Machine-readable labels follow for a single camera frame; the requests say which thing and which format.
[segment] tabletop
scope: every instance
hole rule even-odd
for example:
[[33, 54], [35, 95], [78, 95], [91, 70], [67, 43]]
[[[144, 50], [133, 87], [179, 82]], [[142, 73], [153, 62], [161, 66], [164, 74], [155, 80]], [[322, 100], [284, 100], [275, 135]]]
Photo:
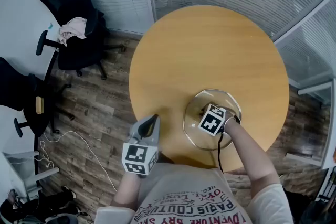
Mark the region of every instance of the tabletop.
[[[217, 6], [185, 7], [158, 20], [135, 50], [129, 88], [138, 120], [159, 114], [160, 150], [175, 163], [203, 168], [218, 166], [217, 151], [195, 148], [182, 127], [196, 94], [229, 92], [242, 109], [242, 126], [264, 150], [279, 135], [289, 102], [273, 42], [245, 16]], [[233, 144], [220, 156], [224, 171], [242, 167]]]

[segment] office chair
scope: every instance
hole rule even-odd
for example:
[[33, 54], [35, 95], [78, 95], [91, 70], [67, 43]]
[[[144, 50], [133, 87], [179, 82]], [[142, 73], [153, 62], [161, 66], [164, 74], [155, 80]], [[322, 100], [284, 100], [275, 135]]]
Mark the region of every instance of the office chair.
[[67, 40], [67, 46], [46, 38], [47, 30], [41, 34], [36, 55], [41, 55], [43, 46], [51, 46], [59, 49], [58, 67], [62, 70], [76, 70], [81, 76], [81, 68], [97, 65], [101, 73], [101, 79], [106, 79], [106, 73], [100, 60], [104, 50], [121, 48], [124, 45], [104, 46], [104, 39], [110, 33], [105, 27], [104, 13], [93, 7], [91, 0], [41, 0], [52, 12], [59, 25], [68, 23], [75, 17], [87, 19], [85, 27], [85, 39], [76, 36]]
[[[73, 120], [74, 115], [61, 110], [55, 106], [56, 100], [61, 96], [65, 88], [70, 88], [70, 84], [65, 84], [55, 94], [46, 82], [36, 78], [33, 74], [24, 76], [16, 71], [4, 58], [0, 57], [0, 76], [3, 87], [0, 87], [0, 105], [21, 111], [23, 109], [27, 122], [18, 123], [14, 118], [15, 129], [20, 137], [23, 133], [21, 128], [29, 126], [32, 132], [41, 136], [51, 123], [53, 133], [55, 130], [54, 112], [59, 112]], [[44, 100], [43, 113], [36, 112], [36, 97]]]

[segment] white cloth on chair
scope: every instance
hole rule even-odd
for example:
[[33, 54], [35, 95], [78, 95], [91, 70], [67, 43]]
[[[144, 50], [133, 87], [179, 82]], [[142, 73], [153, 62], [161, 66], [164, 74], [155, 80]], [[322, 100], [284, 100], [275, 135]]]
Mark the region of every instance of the white cloth on chair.
[[66, 25], [63, 25], [61, 28], [59, 28], [58, 42], [64, 46], [67, 46], [67, 40], [70, 37], [76, 36], [80, 39], [85, 39], [85, 26], [86, 19], [81, 17], [71, 19]]

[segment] person's left arm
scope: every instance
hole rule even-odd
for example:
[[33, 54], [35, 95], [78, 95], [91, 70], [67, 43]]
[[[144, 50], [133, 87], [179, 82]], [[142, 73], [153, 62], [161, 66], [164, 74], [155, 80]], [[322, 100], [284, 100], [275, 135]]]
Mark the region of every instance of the person's left arm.
[[120, 182], [111, 206], [137, 210], [141, 178], [137, 174], [126, 172]]

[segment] wooden floor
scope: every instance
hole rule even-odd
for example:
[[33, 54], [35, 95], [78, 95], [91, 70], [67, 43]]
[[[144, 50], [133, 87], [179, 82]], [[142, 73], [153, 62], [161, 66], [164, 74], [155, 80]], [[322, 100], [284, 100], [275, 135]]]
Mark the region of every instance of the wooden floor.
[[[120, 161], [123, 141], [136, 122], [130, 103], [128, 78], [138, 41], [125, 38], [107, 40], [111, 45], [121, 42], [128, 47], [127, 51], [109, 51], [102, 61], [108, 74], [105, 81], [100, 79], [95, 66], [83, 69], [82, 77], [77, 77], [74, 71], [59, 70], [57, 63], [50, 77], [50, 84], [56, 88], [71, 81], [72, 88], [64, 91], [58, 106], [76, 116], [70, 121], [64, 115], [56, 115], [56, 128], [60, 134], [67, 131], [80, 134], [98, 156], [116, 187], [124, 173]], [[285, 124], [267, 151], [277, 172], [283, 175], [281, 180], [288, 191], [307, 195], [317, 193], [324, 172], [316, 166], [285, 159], [285, 154], [321, 155], [328, 126], [329, 109], [320, 109], [319, 102], [309, 96], [299, 97], [291, 88]], [[59, 137], [51, 134], [50, 128], [46, 130], [46, 135], [50, 140]], [[69, 133], [58, 143], [47, 142], [46, 150], [60, 172], [41, 181], [45, 194], [59, 192], [60, 186], [67, 185], [76, 192], [76, 202], [82, 211], [93, 218], [98, 207], [110, 205], [114, 190], [84, 141]], [[45, 166], [45, 162], [39, 162], [40, 171], [44, 171]], [[250, 185], [244, 169], [231, 171], [226, 177], [236, 199], [246, 206]]]

